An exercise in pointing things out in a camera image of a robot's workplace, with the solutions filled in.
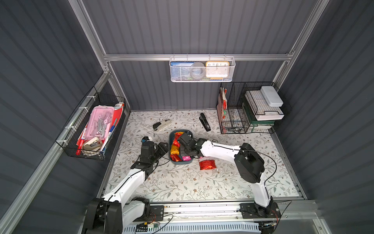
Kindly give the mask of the teal plastic storage box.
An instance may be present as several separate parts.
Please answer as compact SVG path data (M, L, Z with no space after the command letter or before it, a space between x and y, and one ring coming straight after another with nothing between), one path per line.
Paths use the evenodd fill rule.
M169 135L169 159L175 165L187 165L192 163L193 160L193 157L189 156L177 141L182 134L193 136L193 133L189 130L175 130Z

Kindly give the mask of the red tea bag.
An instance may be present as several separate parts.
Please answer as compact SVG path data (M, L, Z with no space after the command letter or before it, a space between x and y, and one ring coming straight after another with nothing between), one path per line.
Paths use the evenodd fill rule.
M170 155L170 159L173 161L173 162L181 162L183 161L179 155L176 155L176 154L173 154L173 155Z
M215 160L201 160L199 161L200 170L213 170L216 169Z
M173 143L172 143L172 145L174 145L174 146L176 146L176 147L180 147L180 143L178 142L178 139L177 138L175 138L174 140L173 140Z

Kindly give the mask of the pink tea bag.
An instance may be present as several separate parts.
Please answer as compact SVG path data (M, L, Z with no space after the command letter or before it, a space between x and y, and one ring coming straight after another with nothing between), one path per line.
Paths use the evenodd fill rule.
M182 156L182 160L183 161L191 161L192 157L190 157L190 156Z

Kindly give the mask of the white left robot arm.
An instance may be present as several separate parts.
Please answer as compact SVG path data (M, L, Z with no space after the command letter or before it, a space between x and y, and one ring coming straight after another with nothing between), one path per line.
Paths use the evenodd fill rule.
M166 142L159 144L144 141L141 154L124 179L108 194L94 198L88 205L82 234L121 234L137 219L147 219L151 213L150 201L134 198L135 190L142 185L158 166L159 160L169 151Z

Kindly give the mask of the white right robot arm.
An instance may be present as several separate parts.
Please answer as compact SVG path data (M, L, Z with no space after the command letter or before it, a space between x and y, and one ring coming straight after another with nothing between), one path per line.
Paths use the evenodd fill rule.
M182 134L177 142L189 155L216 158L234 164L241 178L250 183L257 208L269 209L271 207L273 200L266 188L268 178L265 173L263 153L255 151L250 144L229 146L205 138L194 139L188 134Z

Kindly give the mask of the red tea bag in box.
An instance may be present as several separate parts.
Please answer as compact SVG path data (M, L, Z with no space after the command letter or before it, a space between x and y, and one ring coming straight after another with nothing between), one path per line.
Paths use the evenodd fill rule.
M178 142L178 139L177 138L175 138L174 140L173 140L173 143L172 143L172 145L174 145L174 146L176 146L176 147L180 147L180 143Z

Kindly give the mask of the blue box in basket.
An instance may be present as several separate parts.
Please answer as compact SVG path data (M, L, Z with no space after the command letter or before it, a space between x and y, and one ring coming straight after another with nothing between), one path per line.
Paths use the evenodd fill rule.
M170 79L172 82L187 82L193 80L191 67L194 62L171 61L169 63Z

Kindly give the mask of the white flat box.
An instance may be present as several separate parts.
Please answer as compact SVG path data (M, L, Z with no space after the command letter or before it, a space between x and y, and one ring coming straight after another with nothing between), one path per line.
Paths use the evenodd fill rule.
M261 92L269 106L271 107L282 107L283 106L283 101L273 86L262 86Z

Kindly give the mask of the white and black stapler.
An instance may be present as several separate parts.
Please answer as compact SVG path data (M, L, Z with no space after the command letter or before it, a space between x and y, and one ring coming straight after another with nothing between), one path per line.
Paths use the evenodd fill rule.
M153 124L153 130L154 131L163 131L166 127L168 127L171 124L171 120L162 120L155 124Z

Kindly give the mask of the pink pencil case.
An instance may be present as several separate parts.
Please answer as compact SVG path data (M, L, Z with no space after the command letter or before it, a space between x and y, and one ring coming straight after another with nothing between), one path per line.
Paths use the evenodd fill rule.
M96 106L93 108L85 131L85 140L98 137L105 140L113 121L115 109L112 106Z

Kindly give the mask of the grey tape roll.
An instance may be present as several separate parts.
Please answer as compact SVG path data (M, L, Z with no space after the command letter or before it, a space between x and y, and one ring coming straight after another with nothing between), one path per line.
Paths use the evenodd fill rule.
M194 62L190 69L191 77L194 80L201 80L206 75L206 69L203 63L201 62Z

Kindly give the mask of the white paper tray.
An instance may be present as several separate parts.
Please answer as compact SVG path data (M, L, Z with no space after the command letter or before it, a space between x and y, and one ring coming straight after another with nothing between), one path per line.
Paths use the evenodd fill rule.
M269 106L260 90L246 91L245 98L257 121L277 121L283 119L284 113L281 108Z

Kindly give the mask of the yellow white alarm clock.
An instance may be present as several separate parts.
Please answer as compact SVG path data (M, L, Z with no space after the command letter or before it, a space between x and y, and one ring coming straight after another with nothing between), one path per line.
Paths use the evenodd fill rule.
M210 79L223 79L229 76L230 63L228 61L207 61L206 77Z

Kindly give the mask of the red marker pen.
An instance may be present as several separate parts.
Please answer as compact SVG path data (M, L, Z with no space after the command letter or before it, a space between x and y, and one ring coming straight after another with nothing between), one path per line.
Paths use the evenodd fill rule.
M82 137L79 139L79 141L78 141L78 148L77 148L77 151L76 151L76 156L80 156L80 155L81 155L84 141L85 141L85 139L84 139L84 137L82 136Z

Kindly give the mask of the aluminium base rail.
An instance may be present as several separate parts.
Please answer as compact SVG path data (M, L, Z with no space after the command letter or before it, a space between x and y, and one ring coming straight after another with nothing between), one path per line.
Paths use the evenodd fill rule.
M327 234L311 200L278 200L268 208L253 202L128 204L94 199L81 234Z

